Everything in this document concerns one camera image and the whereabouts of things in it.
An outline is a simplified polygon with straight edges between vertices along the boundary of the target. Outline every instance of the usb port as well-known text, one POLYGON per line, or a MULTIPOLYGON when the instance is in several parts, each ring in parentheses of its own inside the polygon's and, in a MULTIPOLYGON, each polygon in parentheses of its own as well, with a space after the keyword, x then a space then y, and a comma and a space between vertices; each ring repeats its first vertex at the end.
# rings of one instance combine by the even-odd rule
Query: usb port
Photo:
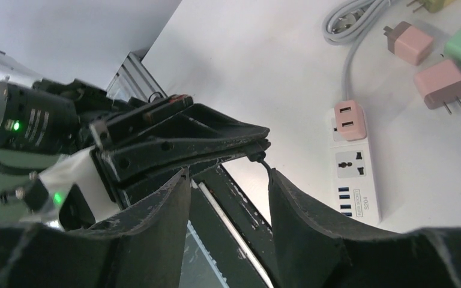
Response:
POLYGON ((345 107, 345 108, 340 109, 340 113, 345 113, 345 112, 350 112, 350 111, 351 111, 350 107, 345 107))

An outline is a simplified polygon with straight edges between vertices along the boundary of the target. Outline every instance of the white tabletop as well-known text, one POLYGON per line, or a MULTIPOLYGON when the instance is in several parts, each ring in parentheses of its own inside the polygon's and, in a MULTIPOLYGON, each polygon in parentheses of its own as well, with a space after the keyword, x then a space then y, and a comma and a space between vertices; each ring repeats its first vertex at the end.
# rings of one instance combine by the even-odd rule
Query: white tabletop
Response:
MULTIPOLYGON (((325 114, 341 99, 349 47, 322 39, 339 1, 183 0, 143 63, 167 93, 186 93, 240 121, 271 129, 267 162, 329 203, 325 114)), ((438 14, 397 1, 365 39, 352 67, 355 99, 367 114, 383 221, 397 232, 461 226, 461 110, 429 110, 414 84, 442 60, 461 27, 461 0, 438 14), (436 37, 436 52, 413 67, 387 50, 384 26, 408 21, 436 37)), ((241 159, 224 165, 270 219, 267 175, 241 159)))

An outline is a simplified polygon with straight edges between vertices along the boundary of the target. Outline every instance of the white power strip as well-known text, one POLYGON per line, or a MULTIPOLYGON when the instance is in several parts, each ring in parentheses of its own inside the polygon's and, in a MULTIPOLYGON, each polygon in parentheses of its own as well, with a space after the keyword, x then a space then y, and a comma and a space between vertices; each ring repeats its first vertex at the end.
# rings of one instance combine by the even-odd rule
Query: white power strip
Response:
POLYGON ((336 131, 335 111, 327 117, 334 209, 366 223, 381 222, 368 137, 348 142, 336 131))

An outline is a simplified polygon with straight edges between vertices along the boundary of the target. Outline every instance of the green indicator light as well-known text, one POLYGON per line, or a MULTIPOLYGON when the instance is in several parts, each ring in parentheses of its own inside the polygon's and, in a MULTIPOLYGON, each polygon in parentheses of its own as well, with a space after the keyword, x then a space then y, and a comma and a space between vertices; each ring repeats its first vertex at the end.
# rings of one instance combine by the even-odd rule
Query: green indicator light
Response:
POLYGON ((62 202, 62 195, 61 195, 61 193, 55 193, 55 194, 54 194, 54 197, 53 197, 53 200, 54 200, 54 203, 55 203, 55 204, 57 204, 57 205, 58 205, 58 204, 61 204, 61 202, 62 202))

